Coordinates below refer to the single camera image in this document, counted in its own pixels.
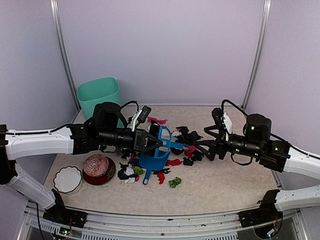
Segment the blue hand brush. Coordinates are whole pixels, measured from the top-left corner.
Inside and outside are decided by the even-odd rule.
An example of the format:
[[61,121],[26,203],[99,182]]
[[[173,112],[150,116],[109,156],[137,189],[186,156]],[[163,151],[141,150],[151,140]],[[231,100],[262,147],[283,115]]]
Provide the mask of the blue hand brush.
[[[163,132],[168,134],[168,138],[163,137]],[[160,140],[162,146],[158,146],[154,152],[155,159],[165,159],[167,160],[171,154],[171,148],[177,150],[189,150],[190,146],[183,143],[173,142],[172,133],[166,126],[160,126],[157,139]]]

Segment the teal plastic waste bin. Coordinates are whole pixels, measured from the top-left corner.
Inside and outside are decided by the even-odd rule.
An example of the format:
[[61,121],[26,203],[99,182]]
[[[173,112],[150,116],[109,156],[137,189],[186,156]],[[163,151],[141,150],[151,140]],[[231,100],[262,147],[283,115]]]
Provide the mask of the teal plastic waste bin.
[[99,78],[81,84],[77,89],[77,99],[87,125],[91,124],[91,117],[97,104],[111,102],[122,105],[120,87],[113,77]]

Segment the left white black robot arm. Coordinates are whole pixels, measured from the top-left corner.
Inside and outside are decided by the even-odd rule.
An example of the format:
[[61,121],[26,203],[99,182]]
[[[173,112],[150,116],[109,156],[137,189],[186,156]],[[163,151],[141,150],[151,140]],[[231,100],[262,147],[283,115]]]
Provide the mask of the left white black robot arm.
[[122,106],[113,102],[98,103],[93,115],[82,124],[65,124],[55,129],[38,131],[8,130],[0,126],[0,183],[15,189],[63,223],[70,218],[60,194],[48,189],[16,162],[19,158],[66,154],[81,155],[100,146],[113,146],[145,153],[163,146],[159,137],[137,126],[144,123],[151,108],[144,106],[128,123]]

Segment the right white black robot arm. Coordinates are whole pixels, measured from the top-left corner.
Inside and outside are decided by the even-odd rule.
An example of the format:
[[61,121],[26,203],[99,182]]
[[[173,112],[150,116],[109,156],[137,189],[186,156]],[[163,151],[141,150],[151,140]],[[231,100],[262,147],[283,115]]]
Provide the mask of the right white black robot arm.
[[[214,139],[193,143],[211,161],[216,156],[222,160],[230,153],[231,156],[249,157],[263,167],[279,173],[320,178],[319,155],[301,150],[278,136],[271,140],[272,122],[269,118],[257,113],[248,115],[243,135],[230,133],[232,123],[228,117],[215,114],[213,120],[215,124],[204,128],[204,132]],[[269,190],[264,195],[255,216],[260,222],[266,222],[276,211],[314,207],[319,204],[319,185],[294,190]]]

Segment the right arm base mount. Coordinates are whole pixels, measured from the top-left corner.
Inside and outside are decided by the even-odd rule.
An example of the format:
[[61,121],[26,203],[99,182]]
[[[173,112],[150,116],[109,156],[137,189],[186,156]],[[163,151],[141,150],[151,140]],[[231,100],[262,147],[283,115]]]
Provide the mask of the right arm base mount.
[[258,208],[239,212],[241,227],[246,228],[281,219],[283,212],[277,210],[275,206],[276,196],[279,192],[279,189],[268,190],[260,201]]

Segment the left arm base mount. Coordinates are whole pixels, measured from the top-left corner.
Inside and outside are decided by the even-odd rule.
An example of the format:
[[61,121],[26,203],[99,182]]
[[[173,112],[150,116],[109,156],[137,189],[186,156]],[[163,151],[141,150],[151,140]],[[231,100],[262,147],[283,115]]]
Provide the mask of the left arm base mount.
[[66,208],[60,193],[53,188],[51,190],[54,194],[54,205],[44,211],[43,218],[54,223],[83,229],[87,213]]

